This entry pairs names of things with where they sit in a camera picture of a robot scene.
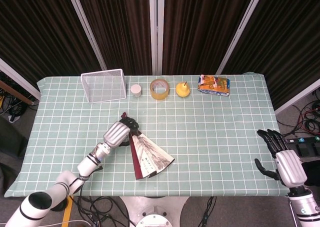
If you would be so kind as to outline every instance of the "mesh basket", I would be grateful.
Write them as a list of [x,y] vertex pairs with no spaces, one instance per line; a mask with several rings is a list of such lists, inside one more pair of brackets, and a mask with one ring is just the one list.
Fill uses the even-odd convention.
[[115,101],[127,97],[124,72],[120,68],[83,73],[81,82],[89,103]]

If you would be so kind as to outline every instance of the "robotic hand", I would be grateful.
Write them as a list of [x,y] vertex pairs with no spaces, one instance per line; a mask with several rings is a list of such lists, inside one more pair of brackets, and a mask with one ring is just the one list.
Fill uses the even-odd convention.
[[304,187],[307,176],[300,158],[292,149],[289,149],[288,144],[279,132],[259,129],[257,134],[266,142],[276,165],[276,172],[266,170],[256,158],[254,162],[258,170],[265,176],[281,181],[284,186],[289,188],[288,198],[291,213],[293,215],[294,209],[301,226],[320,226],[320,208],[317,206],[312,192]]
[[78,192],[93,172],[102,170],[100,163],[110,153],[110,150],[119,146],[129,132],[135,131],[138,127],[134,119],[126,116],[115,122],[104,134],[104,142],[98,143],[78,165],[78,177],[66,170],[58,176],[53,186],[27,196],[9,219],[6,227],[39,226],[50,209],[58,206],[69,195]]

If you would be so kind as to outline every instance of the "gray carpet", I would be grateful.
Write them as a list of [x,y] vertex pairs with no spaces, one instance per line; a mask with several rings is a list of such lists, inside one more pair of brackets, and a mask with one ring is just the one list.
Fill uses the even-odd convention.
[[[315,100],[311,94],[296,103],[297,107],[301,108],[306,103]],[[289,107],[281,112],[277,119],[284,124],[295,125],[299,116],[299,112],[294,107]],[[13,125],[25,136],[29,137],[33,121],[35,118],[35,111],[28,109],[20,120]],[[292,127],[279,125],[282,134],[290,132]],[[307,137],[308,134],[297,133],[298,137]],[[0,162],[7,164],[16,170],[20,170],[22,160],[14,159],[3,153],[0,153]],[[319,199],[319,189],[312,188],[315,195]],[[124,204],[119,197],[116,201],[123,208]],[[207,205],[208,197],[191,197],[188,199],[183,207],[180,217],[181,227],[197,227],[204,210]],[[0,205],[0,223],[5,223],[19,207],[22,198],[1,198]],[[103,201],[99,204],[102,208],[107,209],[109,203]],[[112,217],[126,223],[126,219],[122,216],[120,211],[113,207],[111,213]],[[50,212],[41,223],[42,225],[49,225],[61,222],[63,219],[63,212]],[[71,220],[80,220],[77,207],[73,204],[71,210]],[[82,223],[70,223],[70,227],[86,226]],[[112,227],[111,222],[104,222],[103,226]],[[238,196],[238,197],[218,197],[216,206],[211,217],[207,223],[208,227],[293,227],[288,201],[286,197],[264,197],[264,196]]]

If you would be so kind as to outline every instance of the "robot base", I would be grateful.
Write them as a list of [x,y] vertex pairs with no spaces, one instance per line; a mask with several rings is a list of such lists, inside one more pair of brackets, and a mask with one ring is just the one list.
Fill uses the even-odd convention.
[[136,227],[179,227],[182,209],[189,197],[120,197]]

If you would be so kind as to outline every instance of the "yellow tape on floor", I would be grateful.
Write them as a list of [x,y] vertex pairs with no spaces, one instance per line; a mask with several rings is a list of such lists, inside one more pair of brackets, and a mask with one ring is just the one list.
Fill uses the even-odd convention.
[[[72,199],[69,196],[68,197],[68,204],[66,205],[66,208],[64,210],[64,214],[63,214],[63,220],[62,222],[66,222],[70,220],[70,214],[71,214],[71,208],[72,208]],[[63,223],[61,225],[61,227],[68,227],[69,223]]]

